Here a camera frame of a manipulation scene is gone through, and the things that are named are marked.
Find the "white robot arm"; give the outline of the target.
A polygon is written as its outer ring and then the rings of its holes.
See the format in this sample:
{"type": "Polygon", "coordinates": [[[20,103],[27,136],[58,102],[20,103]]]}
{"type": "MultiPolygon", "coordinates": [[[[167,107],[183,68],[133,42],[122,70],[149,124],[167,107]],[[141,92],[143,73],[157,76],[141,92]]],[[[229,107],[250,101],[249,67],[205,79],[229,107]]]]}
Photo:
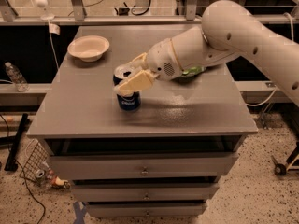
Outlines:
{"type": "Polygon", "coordinates": [[[189,68],[215,66],[238,57],[254,64],[299,105],[299,44],[269,30],[230,0],[212,3],[199,26],[155,44],[126,63],[130,75],[114,91],[129,96],[151,88],[155,80],[172,80],[189,68]]]}

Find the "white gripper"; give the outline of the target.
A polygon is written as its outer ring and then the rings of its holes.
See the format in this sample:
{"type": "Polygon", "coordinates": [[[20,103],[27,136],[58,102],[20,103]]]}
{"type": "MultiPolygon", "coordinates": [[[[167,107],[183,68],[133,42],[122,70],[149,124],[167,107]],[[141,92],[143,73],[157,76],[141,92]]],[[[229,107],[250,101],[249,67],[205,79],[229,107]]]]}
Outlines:
{"type": "Polygon", "coordinates": [[[115,86],[114,91],[120,96],[131,96],[134,92],[152,87],[157,78],[163,81],[172,80],[182,74],[182,68],[174,52],[172,40],[167,38],[155,44],[148,52],[133,58],[125,66],[133,69],[143,69],[129,76],[115,86]]]}

